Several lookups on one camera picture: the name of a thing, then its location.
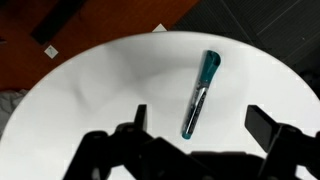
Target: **white round table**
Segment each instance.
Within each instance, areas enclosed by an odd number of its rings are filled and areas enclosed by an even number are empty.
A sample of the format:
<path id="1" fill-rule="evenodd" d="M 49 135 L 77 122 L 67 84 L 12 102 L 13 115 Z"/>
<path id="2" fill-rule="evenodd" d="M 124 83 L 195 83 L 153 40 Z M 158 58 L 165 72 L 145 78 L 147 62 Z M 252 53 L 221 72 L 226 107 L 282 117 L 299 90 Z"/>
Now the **white round table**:
<path id="1" fill-rule="evenodd" d="M 181 137 L 200 62 L 206 50 L 220 54 L 191 140 Z M 292 70 L 247 44 L 190 32 L 161 32 L 102 44 L 65 62 L 43 78 L 12 115 L 0 143 L 0 179 L 60 180 L 82 137 L 113 134 L 148 105 L 148 130 L 186 153 L 246 151 L 265 156 L 244 127 L 248 104 L 278 122 L 314 136 L 320 102 Z M 125 169 L 110 179 L 132 179 Z M 313 179 L 299 168 L 298 176 Z"/>

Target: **wooden floor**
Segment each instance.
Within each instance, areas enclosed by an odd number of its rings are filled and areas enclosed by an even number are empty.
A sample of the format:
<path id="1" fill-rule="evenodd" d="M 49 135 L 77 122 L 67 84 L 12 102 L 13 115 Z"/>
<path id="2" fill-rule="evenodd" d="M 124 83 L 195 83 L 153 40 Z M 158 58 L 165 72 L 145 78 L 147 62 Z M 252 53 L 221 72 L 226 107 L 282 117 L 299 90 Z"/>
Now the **wooden floor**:
<path id="1" fill-rule="evenodd" d="M 30 89 L 52 69 L 98 44 L 170 28 L 199 0 L 88 0 L 47 44 L 31 36 L 57 0 L 9 0 L 0 8 L 0 90 Z M 53 45 L 52 60 L 43 51 Z"/>

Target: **pen cap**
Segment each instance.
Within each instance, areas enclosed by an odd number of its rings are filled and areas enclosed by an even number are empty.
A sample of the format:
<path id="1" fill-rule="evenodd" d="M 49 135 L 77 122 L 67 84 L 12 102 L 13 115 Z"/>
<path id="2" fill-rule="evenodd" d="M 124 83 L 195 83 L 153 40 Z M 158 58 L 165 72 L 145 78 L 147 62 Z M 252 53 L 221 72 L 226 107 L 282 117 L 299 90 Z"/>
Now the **pen cap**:
<path id="1" fill-rule="evenodd" d="M 218 53 L 214 51 L 207 51 L 206 58 L 203 63 L 203 67 L 200 75 L 200 82 L 210 84 L 214 73 L 217 71 L 221 59 Z"/>

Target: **teal pen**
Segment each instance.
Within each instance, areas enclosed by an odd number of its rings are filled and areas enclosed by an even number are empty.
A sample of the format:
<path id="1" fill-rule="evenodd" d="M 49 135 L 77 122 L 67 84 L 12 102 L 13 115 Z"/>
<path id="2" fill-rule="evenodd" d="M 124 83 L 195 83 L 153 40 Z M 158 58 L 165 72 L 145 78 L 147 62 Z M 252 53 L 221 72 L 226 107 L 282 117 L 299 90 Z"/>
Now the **teal pen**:
<path id="1" fill-rule="evenodd" d="M 217 71 L 220 63 L 221 59 L 218 53 L 210 50 L 207 51 L 198 84 L 192 97 L 187 119 L 183 127 L 182 137 L 184 139 L 191 138 L 213 75 Z"/>

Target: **pen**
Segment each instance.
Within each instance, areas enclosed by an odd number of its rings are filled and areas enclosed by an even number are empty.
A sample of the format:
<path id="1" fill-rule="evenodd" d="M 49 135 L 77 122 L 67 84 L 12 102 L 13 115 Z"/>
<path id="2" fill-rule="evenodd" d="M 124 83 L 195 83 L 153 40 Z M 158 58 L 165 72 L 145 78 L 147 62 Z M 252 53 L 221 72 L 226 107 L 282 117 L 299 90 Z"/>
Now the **pen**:
<path id="1" fill-rule="evenodd" d="M 197 87 L 194 91 L 187 119 L 185 121 L 182 137 L 190 139 L 196 126 L 203 102 L 206 98 L 213 75 L 217 71 L 221 59 L 218 53 L 214 51 L 207 51 L 202 70 L 197 82 Z"/>

